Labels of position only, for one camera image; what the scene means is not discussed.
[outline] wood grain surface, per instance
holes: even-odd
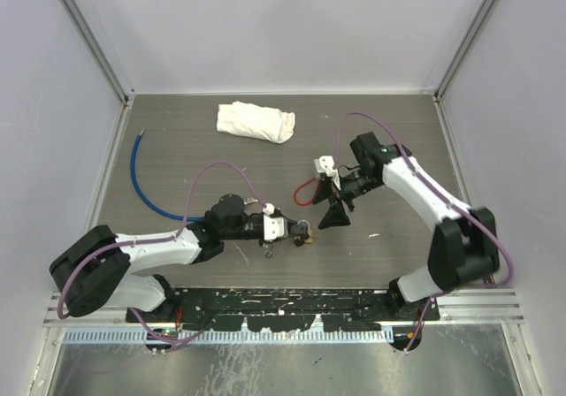
[[[294,136],[278,145],[218,133],[218,105],[233,101],[295,112]],[[160,208],[182,215],[195,174],[209,162],[227,160],[245,168],[257,190],[285,215],[307,219],[316,228],[327,205],[299,207],[293,192],[313,176],[315,157],[333,155],[337,126],[351,111],[376,115],[389,124],[427,172],[457,194],[430,96],[138,95],[99,223],[126,233],[162,232],[179,226],[146,207],[132,187],[129,159],[135,137],[145,128],[137,175],[145,194]],[[391,142],[369,120],[349,118],[341,132],[341,163],[355,163],[348,144],[368,131]],[[302,198],[308,200],[313,191],[314,187],[305,188]],[[199,180],[191,214],[202,214],[227,193],[251,196],[237,173],[225,166],[212,168]],[[391,279],[426,262],[432,235],[400,196],[379,188],[355,203],[351,226],[315,230],[313,243],[303,247],[280,242],[272,259],[264,257],[256,242],[227,241],[225,252],[206,263],[143,273],[161,273],[175,286],[386,287]]]

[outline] white cloth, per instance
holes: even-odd
[[[293,136],[294,113],[240,102],[220,104],[216,129],[221,133],[281,143]]]

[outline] white wall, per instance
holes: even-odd
[[[436,89],[480,1],[78,0],[138,94]]]
[[[564,0],[500,0],[445,99],[473,200],[489,206],[554,394],[566,375]]]
[[[0,393],[23,394],[119,100],[58,0],[0,0]]]

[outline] blue tube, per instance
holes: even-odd
[[[182,221],[183,217],[179,215],[173,215],[172,213],[165,212],[163,209],[158,208],[155,204],[149,201],[149,199],[142,192],[142,189],[138,185],[138,179],[135,177],[135,158],[138,154],[138,148],[140,147],[140,142],[142,141],[143,131],[135,138],[134,148],[132,148],[132,156],[130,157],[130,178],[132,179],[132,184],[134,185],[135,192],[140,196],[141,200],[154,212],[158,213],[162,217],[169,217],[170,219],[175,219],[176,221]],[[191,222],[200,221],[204,219],[203,217],[189,217],[188,220]]]

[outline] black mounting plate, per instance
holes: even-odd
[[[308,330],[321,315],[325,331],[380,330],[380,321],[413,321],[418,308],[396,315],[386,302],[384,290],[371,289],[285,289],[285,288],[174,288],[176,304],[182,307],[183,328],[198,331],[239,331],[244,318],[248,329],[261,331]],[[176,312],[168,317],[141,313],[148,323],[174,323]],[[429,308],[425,319],[440,319],[438,308]],[[127,312],[126,321],[137,320]]]

